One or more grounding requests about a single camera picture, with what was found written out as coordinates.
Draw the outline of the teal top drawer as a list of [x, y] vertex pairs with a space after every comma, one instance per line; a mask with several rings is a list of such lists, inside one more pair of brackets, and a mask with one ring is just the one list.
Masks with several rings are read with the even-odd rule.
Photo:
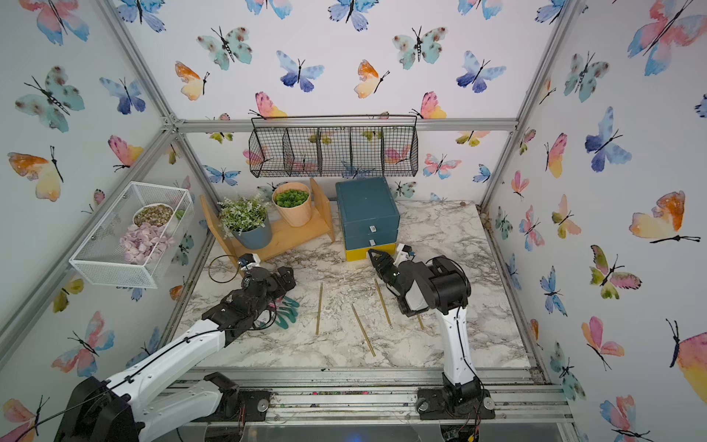
[[399, 229], [399, 225], [399, 217], [379, 217], [359, 221], [344, 221], [342, 229], [346, 236], [358, 237], [396, 232]]

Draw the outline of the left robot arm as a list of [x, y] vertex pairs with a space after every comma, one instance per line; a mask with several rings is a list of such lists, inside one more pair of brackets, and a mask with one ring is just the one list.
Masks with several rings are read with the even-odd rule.
[[167, 398], [161, 394], [206, 357], [253, 330], [261, 315], [295, 286], [290, 267], [246, 270], [241, 288], [228, 293], [181, 336], [106, 380], [89, 378], [75, 387], [56, 440], [153, 441], [206, 416], [236, 415], [238, 388], [220, 373], [206, 376], [186, 392]]

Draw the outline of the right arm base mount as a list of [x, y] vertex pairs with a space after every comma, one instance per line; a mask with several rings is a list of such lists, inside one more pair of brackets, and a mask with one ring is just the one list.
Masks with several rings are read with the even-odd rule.
[[490, 392], [480, 384], [443, 386], [419, 389], [415, 409], [423, 421], [430, 420], [493, 420], [495, 402]]

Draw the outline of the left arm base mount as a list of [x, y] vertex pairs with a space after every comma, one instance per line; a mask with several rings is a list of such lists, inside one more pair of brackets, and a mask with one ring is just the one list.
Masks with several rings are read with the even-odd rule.
[[217, 387], [220, 401], [207, 422], [232, 422], [239, 424], [264, 422], [270, 408], [270, 390], [244, 389], [224, 374], [215, 372], [204, 377]]

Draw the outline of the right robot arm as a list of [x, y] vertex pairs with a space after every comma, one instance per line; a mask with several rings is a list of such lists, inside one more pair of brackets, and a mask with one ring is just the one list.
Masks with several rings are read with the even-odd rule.
[[417, 262], [404, 244], [395, 254], [370, 249], [367, 255], [403, 315], [434, 312], [444, 348], [444, 391], [451, 403], [480, 398], [483, 386], [471, 361], [467, 331], [471, 282], [462, 267], [445, 255]]

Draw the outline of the yellow bottom drawer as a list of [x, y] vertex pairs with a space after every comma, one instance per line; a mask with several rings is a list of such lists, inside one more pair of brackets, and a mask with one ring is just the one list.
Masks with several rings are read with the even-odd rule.
[[346, 250], [345, 257], [348, 262], [361, 261], [368, 258], [368, 252], [370, 250], [378, 250], [379, 252], [386, 252], [388, 254], [394, 254], [396, 252], [397, 244], [390, 243], [385, 245], [370, 246], [361, 249]]

